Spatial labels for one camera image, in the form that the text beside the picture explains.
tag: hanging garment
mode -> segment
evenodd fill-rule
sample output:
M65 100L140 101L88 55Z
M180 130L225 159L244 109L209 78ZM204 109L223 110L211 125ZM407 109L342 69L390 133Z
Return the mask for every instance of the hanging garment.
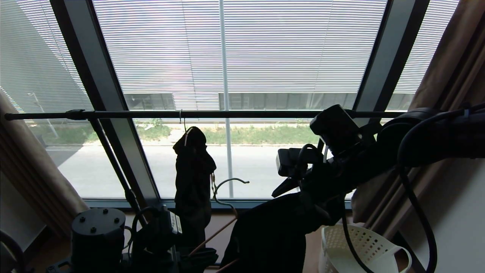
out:
M206 137L190 127L174 145L177 154L175 213L180 217L182 237L177 247L196 247L206 239L210 222L210 174L216 169L207 153Z
M303 210L300 193L280 196L242 213L234 225L221 267L236 272L289 272L303 270L305 234L330 219Z

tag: laundry basket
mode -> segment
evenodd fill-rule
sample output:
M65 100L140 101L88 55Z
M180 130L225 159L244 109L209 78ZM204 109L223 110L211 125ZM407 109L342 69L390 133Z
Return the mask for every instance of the laundry basket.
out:
M352 225L348 227L358 256L374 273L405 273L411 268L411 255L405 248L368 229ZM322 241L319 273L365 273L350 252L341 224L323 228ZM407 254L408 265L398 271L394 254L401 249Z

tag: basket handle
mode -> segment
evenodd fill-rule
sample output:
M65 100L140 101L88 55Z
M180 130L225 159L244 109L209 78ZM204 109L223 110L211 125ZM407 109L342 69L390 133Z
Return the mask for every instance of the basket handle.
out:
M391 253L396 254L396 252L400 251L401 249L404 250L404 252L406 252L407 266L403 270L399 271L399 273L406 273L411 268L411 265L412 265L412 258L411 258L411 254L409 253L409 251L407 249L405 249L404 247L396 245L394 248L392 248Z

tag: robotic arm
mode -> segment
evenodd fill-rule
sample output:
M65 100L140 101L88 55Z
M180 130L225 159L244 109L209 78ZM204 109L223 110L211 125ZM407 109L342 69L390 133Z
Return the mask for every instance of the robotic arm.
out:
M310 123L319 145L302 149L280 149L276 159L278 174L287 179L278 186L273 197L300 187L314 202L328 202L370 179L397 168L403 186L425 229L430 244L427 272L434 272L437 248L431 226L419 206L407 179L406 168L431 164L445 158L485 157L485 103L452 112L418 108L387 122L358 127L347 113L334 105ZM333 157L323 158L323 144ZM327 211L330 216L339 211ZM351 251L350 238L347 242ZM366 272L371 272L354 257Z

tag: curtain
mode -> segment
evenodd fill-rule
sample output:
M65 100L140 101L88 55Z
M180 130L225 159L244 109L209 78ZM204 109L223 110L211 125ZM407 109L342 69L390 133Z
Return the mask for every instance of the curtain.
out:
M55 234L69 237L72 221L88 206L27 124L23 120L7 121L5 113L16 110L0 91L1 171Z
M485 101L485 1L458 4L409 109L456 110ZM414 168L409 174L420 199L439 183L453 159ZM412 210L395 171L359 186L352 197L354 222L386 238L394 236Z

